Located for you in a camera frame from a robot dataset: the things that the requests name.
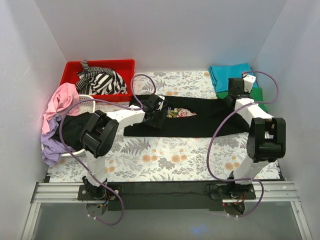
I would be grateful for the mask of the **black floral print t shirt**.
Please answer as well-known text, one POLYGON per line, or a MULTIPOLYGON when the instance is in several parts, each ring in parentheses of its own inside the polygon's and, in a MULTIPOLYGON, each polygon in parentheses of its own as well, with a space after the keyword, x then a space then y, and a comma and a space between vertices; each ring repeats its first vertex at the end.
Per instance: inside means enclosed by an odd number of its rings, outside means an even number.
POLYGON ((126 137, 209 138, 233 112, 224 99, 166 96, 168 109, 182 109, 178 116, 165 117, 161 129, 137 123, 124 129, 126 137))

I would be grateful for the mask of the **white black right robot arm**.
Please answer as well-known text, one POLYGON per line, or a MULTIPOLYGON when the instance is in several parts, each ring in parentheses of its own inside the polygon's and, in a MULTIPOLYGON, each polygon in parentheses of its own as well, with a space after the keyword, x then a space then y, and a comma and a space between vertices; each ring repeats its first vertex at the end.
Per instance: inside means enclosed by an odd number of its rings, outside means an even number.
POLYGON ((226 186, 227 195, 237 199, 245 192, 257 174, 269 163, 283 158, 286 153, 286 121, 266 113, 250 95, 256 77, 231 77, 228 79, 227 103, 248 124, 246 143, 247 156, 230 177, 234 179, 226 186))

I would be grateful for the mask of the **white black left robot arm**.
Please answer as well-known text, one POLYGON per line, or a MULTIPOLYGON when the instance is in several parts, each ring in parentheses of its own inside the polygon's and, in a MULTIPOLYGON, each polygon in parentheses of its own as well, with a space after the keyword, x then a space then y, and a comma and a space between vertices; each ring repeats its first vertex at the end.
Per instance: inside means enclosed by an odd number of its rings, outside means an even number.
POLYGON ((146 100, 113 112, 95 111, 80 134, 80 142, 87 158, 87 182, 91 184, 89 194, 95 200, 106 196, 105 155, 111 150, 117 131, 135 124, 161 129, 166 118, 164 96, 152 93, 146 100))

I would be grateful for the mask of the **folded blue t shirt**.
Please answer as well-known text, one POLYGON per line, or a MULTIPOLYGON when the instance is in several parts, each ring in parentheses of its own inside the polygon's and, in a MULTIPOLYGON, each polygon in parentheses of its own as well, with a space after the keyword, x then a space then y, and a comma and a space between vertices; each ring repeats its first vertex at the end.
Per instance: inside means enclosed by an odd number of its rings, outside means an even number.
POLYGON ((237 65, 212 65, 208 72, 215 90, 215 93, 228 91, 229 78, 240 78, 243 72, 251 71, 248 63, 237 65))

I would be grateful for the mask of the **folded green t shirt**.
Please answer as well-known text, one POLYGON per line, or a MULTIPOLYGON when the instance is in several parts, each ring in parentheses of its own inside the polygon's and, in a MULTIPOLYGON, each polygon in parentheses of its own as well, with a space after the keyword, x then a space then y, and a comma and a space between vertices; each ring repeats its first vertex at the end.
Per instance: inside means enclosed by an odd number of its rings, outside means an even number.
MULTIPOLYGON (((225 97, 227 97, 227 95, 228 95, 227 91, 216 93, 216 97, 218 99, 224 99, 225 97)), ((264 101, 263 92, 262 92, 262 89, 260 87, 254 87, 252 89, 250 95, 253 97, 253 99, 256 102, 263 102, 264 101)), ((266 113, 268 113, 268 109, 266 108, 266 106, 263 103, 259 103, 258 105, 259 105, 259 107, 261 109, 263 109, 266 113)))

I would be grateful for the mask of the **floral patterned table mat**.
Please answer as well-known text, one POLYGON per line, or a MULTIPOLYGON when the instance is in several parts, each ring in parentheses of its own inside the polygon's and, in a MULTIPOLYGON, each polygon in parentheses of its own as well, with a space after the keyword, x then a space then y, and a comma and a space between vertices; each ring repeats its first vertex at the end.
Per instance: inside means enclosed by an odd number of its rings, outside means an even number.
MULTIPOLYGON (((207 71, 148 72, 134 80, 135 94, 215 99, 207 71)), ((248 135, 210 138, 127 137, 117 132, 105 157, 109 182, 226 179, 246 157, 248 135)))

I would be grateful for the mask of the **white plastic laundry basket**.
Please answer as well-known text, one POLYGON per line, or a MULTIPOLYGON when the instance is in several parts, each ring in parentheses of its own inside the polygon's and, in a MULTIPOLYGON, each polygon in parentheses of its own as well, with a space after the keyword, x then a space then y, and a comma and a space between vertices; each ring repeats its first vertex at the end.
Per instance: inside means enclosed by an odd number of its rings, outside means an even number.
MULTIPOLYGON (((96 102, 93 101, 93 98, 91 96, 83 94, 83 95, 79 96, 79 99, 82 101, 82 103, 80 103, 79 105, 76 106, 78 108, 78 114, 77 115, 80 115, 80 114, 83 114, 83 113, 86 113, 86 112, 89 112, 89 113, 92 114, 95 111, 96 102)), ((55 140, 60 142, 59 128, 55 131, 53 139, 55 139, 55 140)), ((85 150, 84 149, 79 150, 79 151, 74 151, 69 146, 68 146, 68 149, 71 150, 71 152, 77 157, 82 156, 82 155, 85 154, 85 150)), ((67 152, 67 153, 62 154, 61 158, 69 158, 70 156, 71 156, 70 153, 67 152)))

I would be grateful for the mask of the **black white striped shirt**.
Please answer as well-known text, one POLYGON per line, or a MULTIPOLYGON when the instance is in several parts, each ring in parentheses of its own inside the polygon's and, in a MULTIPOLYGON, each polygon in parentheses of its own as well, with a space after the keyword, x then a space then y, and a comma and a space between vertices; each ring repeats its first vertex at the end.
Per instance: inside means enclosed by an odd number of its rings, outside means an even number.
POLYGON ((127 94, 127 84, 122 76, 111 68, 89 66, 81 61, 82 71, 77 73, 76 90, 81 95, 127 94))

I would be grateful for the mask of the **black shirt in basket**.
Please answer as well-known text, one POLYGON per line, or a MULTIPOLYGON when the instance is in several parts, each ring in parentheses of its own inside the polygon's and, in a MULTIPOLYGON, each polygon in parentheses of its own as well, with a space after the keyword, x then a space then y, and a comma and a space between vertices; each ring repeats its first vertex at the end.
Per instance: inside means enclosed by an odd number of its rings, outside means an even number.
POLYGON ((91 113, 85 112, 76 116, 67 115, 64 119, 62 138, 66 145, 76 152, 83 149, 80 136, 91 116, 91 113))

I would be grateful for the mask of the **pink shirt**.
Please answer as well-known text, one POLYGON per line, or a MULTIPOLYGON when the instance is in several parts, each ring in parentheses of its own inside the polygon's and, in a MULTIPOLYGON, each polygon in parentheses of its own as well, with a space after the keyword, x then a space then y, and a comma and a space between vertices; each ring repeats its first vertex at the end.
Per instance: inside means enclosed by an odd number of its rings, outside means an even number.
POLYGON ((42 134, 46 135, 50 131, 49 121, 56 114, 63 116, 68 107, 78 103, 79 99, 75 84, 66 82, 60 85, 52 95, 43 115, 42 134))

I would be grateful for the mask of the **lavender shirt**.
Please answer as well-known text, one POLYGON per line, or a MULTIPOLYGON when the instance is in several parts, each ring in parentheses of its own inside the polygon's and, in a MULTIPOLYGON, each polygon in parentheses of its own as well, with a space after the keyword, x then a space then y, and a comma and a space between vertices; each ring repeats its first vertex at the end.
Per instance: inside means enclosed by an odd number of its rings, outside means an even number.
POLYGON ((49 132, 42 134, 40 137, 41 143, 44 145, 42 149, 42 160, 48 166, 54 166, 60 161, 61 155, 68 151, 64 145, 58 140, 53 139, 56 130, 59 129, 59 122, 62 117, 57 113, 51 120, 48 121, 49 132))

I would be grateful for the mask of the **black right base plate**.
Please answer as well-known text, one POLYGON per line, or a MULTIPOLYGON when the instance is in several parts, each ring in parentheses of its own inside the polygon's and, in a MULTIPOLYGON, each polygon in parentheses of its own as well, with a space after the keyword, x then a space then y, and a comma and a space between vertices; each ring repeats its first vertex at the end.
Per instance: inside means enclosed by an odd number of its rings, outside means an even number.
POLYGON ((212 184, 204 187, 212 200, 254 200, 256 198, 253 184, 212 184))

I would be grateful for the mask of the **aluminium frame rail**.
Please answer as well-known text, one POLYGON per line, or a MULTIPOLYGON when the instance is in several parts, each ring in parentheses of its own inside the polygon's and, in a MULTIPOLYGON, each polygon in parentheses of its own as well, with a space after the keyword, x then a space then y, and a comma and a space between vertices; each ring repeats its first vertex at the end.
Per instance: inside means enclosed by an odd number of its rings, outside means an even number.
MULTIPOLYGON (((262 197, 264 202, 296 202, 300 200, 292 181, 263 181, 253 183, 255 199, 244 199, 245 202, 256 202, 262 197)), ((110 188, 119 188, 122 199, 125 197, 209 197, 205 192, 207 184, 218 184, 209 181, 182 182, 112 182, 110 188)), ((82 183, 38 183, 33 192, 32 203, 94 203, 97 200, 77 200, 78 191, 82 183)), ((223 202, 235 202, 232 199, 219 199, 223 202)))

